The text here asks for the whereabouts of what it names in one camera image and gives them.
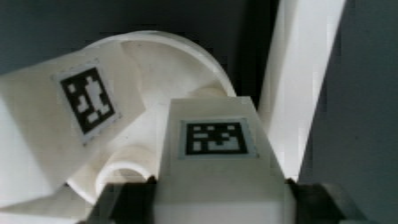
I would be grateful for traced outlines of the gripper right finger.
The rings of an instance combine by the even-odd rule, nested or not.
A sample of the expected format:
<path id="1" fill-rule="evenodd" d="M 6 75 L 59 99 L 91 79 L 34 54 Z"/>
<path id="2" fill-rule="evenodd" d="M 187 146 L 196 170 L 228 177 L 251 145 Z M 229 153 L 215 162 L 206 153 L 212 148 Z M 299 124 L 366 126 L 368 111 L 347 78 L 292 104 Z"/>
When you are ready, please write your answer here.
<path id="1" fill-rule="evenodd" d="M 286 184 L 297 201 L 295 224 L 372 224 L 338 185 L 302 184 L 292 179 Z"/>

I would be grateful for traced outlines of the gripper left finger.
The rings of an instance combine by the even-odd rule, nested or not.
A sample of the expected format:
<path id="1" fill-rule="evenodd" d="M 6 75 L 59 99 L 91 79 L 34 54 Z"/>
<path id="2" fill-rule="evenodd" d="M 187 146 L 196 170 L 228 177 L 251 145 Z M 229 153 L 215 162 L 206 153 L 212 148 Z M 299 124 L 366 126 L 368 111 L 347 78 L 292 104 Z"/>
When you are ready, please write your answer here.
<path id="1" fill-rule="evenodd" d="M 77 224 L 155 224 L 157 178 L 142 183 L 109 183 L 87 218 Z"/>

